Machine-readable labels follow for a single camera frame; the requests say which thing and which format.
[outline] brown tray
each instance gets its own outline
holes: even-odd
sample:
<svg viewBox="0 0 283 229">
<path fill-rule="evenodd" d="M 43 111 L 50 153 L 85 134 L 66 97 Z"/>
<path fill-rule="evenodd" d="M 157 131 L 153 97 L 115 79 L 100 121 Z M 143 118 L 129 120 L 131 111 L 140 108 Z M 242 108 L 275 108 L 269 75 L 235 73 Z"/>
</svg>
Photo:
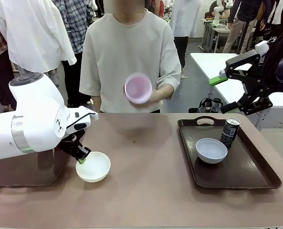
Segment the brown tray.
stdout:
<svg viewBox="0 0 283 229">
<path fill-rule="evenodd" d="M 211 119 L 214 123 L 203 123 L 202 120 L 202 124 L 198 124 L 200 119 Z M 281 180 L 241 128 L 222 162 L 207 164 L 198 158 L 196 142 L 202 138 L 220 140 L 224 124 L 224 119 L 209 116 L 178 121 L 179 131 L 197 185 L 218 189 L 279 188 L 282 185 Z"/>
</svg>

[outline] black bag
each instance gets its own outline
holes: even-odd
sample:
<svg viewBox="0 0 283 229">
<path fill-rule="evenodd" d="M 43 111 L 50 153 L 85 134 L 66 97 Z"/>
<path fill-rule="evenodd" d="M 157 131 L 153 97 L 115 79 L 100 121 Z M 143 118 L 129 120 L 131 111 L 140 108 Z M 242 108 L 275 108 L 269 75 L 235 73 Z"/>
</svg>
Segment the black bag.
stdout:
<svg viewBox="0 0 283 229">
<path fill-rule="evenodd" d="M 148 11 L 154 13 L 154 8 L 155 8 L 155 3 L 154 2 L 155 2 L 155 0 L 152 0 L 151 4 L 150 4 L 150 1 L 151 0 L 145 0 L 145 8 Z"/>
<path fill-rule="evenodd" d="M 281 35 L 280 25 L 272 24 L 274 17 L 275 17 L 275 13 L 276 13 L 276 9 L 277 9 L 278 4 L 279 4 L 279 1 L 277 1 L 277 3 L 276 3 L 276 8 L 275 8 L 274 14 L 272 15 L 272 18 L 270 20 L 270 23 L 267 23 L 266 26 L 265 26 L 264 35 L 263 35 L 263 39 L 265 41 L 269 41 L 270 39 L 278 38 Z"/>
</svg>

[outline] pink cup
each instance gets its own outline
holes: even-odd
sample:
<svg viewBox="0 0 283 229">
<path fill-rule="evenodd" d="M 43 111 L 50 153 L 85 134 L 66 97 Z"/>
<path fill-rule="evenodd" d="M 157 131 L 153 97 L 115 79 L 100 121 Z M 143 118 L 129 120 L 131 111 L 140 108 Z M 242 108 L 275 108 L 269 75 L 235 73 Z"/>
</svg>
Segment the pink cup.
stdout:
<svg viewBox="0 0 283 229">
<path fill-rule="evenodd" d="M 129 101 L 135 104 L 146 103 L 152 94 L 152 83 L 143 73 L 133 73 L 125 83 L 125 93 Z"/>
</svg>

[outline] can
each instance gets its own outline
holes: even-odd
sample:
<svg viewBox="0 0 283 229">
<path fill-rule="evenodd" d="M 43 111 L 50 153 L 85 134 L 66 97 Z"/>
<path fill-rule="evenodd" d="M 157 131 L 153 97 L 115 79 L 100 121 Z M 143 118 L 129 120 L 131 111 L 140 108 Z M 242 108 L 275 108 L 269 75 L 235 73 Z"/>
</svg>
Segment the can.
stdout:
<svg viewBox="0 0 283 229">
<path fill-rule="evenodd" d="M 222 142 L 227 148 L 230 148 L 233 140 L 235 140 L 239 126 L 240 126 L 239 119 L 237 118 L 226 119 L 220 142 Z"/>
</svg>

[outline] white lab coat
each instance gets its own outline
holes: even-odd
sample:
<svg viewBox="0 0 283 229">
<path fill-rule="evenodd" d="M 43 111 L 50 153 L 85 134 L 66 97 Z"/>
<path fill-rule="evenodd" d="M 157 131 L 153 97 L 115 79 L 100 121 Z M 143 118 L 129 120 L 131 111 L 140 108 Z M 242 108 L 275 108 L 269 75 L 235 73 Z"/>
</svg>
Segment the white lab coat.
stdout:
<svg viewBox="0 0 283 229">
<path fill-rule="evenodd" d="M 45 73 L 60 61 L 76 63 L 61 14 L 50 0 L 0 0 L 0 31 L 10 60 L 28 71 Z"/>
<path fill-rule="evenodd" d="M 170 26 L 175 37 L 194 37 L 201 0 L 174 0 Z"/>
</svg>

